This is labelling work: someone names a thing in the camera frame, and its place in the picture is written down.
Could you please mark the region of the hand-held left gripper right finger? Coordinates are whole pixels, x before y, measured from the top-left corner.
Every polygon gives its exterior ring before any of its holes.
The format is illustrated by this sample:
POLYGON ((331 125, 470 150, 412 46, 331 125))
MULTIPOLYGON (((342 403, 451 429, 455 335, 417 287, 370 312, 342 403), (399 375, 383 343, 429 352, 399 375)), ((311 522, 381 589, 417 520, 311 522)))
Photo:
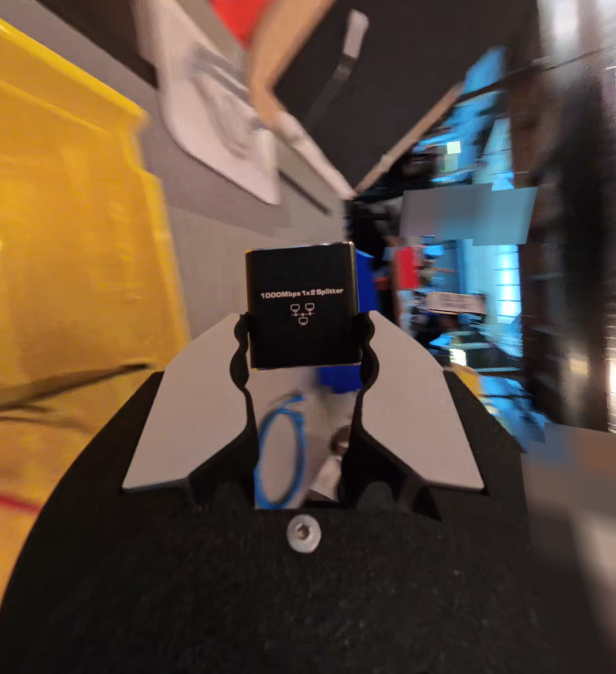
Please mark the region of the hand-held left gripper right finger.
POLYGON ((485 485, 442 366, 378 311, 359 316, 363 388, 351 425, 351 491, 409 478, 479 493, 485 485))

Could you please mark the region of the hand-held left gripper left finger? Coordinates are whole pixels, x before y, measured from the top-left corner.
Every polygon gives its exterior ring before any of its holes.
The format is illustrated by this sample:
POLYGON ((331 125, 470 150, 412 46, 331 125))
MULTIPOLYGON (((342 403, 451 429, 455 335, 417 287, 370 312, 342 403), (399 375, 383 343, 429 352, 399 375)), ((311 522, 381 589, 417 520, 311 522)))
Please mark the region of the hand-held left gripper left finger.
POLYGON ((254 492, 259 441, 246 385, 248 316, 232 313, 188 344, 166 367, 133 458, 125 492, 221 483, 254 492))

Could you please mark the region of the black ethernet splitter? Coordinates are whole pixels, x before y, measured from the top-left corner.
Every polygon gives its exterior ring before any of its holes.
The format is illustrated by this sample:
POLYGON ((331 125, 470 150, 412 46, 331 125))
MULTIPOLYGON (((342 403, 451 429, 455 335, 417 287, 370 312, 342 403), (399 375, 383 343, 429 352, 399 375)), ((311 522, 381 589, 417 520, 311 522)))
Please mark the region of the black ethernet splitter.
POLYGON ((249 357, 257 370, 361 360, 356 249, 351 242, 245 254, 249 357))

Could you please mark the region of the blue plastic bin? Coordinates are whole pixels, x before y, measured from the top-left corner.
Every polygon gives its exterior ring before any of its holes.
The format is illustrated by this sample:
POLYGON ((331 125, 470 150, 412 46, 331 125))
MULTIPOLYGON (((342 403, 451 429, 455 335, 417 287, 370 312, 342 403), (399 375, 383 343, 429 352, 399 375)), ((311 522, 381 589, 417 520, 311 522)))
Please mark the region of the blue plastic bin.
MULTIPOLYGON (((356 281, 360 313, 380 309, 380 299, 373 272, 373 257, 356 249, 356 281)), ((361 364, 322 366, 317 370, 318 383, 334 394, 359 391, 362 386, 361 364)))

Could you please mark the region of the yellow plastic bin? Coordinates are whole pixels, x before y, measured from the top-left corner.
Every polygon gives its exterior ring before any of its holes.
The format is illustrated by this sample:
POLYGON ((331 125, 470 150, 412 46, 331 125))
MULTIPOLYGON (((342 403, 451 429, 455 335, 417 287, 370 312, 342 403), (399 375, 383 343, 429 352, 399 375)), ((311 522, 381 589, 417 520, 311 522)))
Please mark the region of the yellow plastic bin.
POLYGON ((186 343, 150 120, 0 7, 0 594, 65 471, 186 343))

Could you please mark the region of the wood-edged black board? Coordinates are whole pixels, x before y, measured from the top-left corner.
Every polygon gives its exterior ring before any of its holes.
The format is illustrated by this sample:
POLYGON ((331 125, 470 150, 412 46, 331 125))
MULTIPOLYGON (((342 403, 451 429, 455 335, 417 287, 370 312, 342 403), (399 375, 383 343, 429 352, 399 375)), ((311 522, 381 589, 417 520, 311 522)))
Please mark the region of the wood-edged black board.
POLYGON ((490 48, 522 48, 537 15, 536 1, 272 1, 247 52, 250 97, 350 200, 446 115, 490 48))

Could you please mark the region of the red bag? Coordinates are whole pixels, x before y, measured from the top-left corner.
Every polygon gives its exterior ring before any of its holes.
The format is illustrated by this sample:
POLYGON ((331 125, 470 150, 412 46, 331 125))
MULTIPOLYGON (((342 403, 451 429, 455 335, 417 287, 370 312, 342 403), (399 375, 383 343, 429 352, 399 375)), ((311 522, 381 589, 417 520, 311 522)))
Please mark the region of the red bag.
POLYGON ((271 4, 273 1, 210 1, 219 21, 244 47, 251 43, 271 4))

